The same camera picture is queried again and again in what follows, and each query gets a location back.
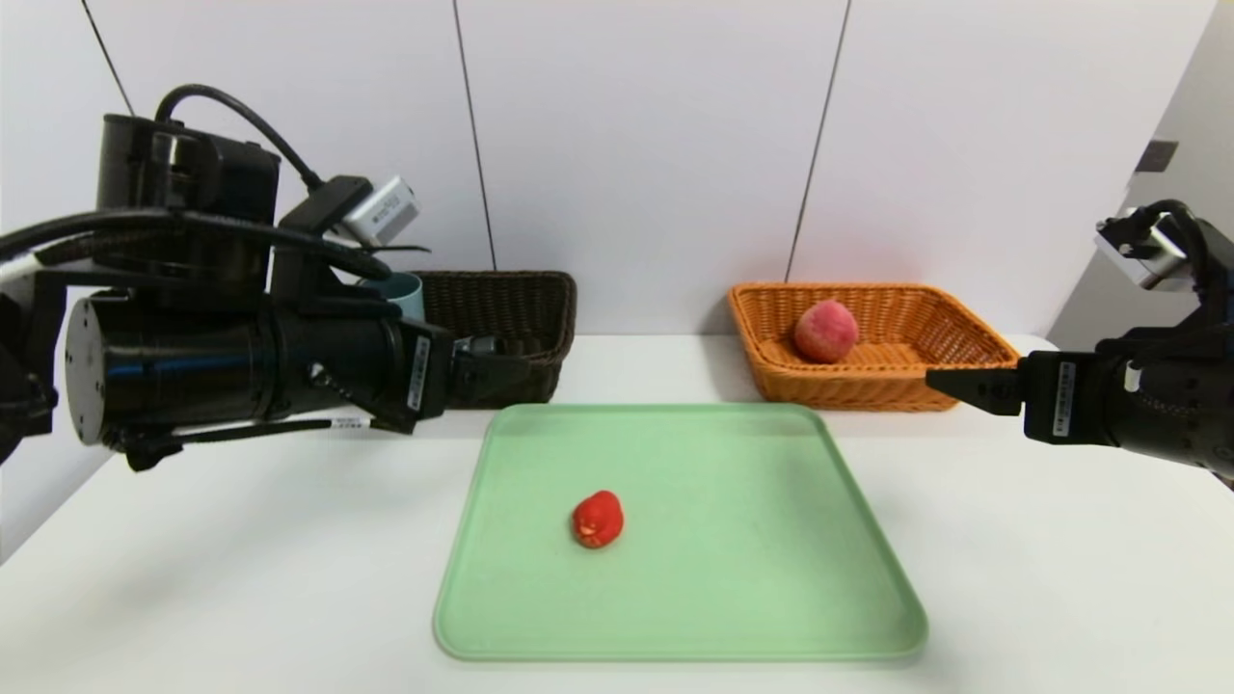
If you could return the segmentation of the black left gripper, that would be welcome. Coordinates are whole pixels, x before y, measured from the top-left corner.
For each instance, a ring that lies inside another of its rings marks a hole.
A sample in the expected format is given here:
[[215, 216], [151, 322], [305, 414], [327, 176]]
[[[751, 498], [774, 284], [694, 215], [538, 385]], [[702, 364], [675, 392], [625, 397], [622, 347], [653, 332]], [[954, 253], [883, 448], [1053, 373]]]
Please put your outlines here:
[[450, 400], [482, 400], [529, 372], [520, 341], [410, 320], [380, 296], [273, 300], [271, 417], [353, 406], [379, 427], [413, 433]]

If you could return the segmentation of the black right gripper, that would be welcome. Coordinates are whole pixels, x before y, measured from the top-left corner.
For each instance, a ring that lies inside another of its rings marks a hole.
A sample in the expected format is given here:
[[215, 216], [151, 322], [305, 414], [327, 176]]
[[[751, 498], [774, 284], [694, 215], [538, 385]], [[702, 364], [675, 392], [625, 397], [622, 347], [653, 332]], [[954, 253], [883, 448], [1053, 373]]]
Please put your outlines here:
[[1154, 361], [1137, 390], [1125, 387], [1125, 368], [1111, 354], [1032, 352], [1019, 368], [929, 369], [926, 387], [996, 416], [1021, 416], [1024, 403], [1024, 435], [1049, 445], [1233, 468], [1229, 361]]

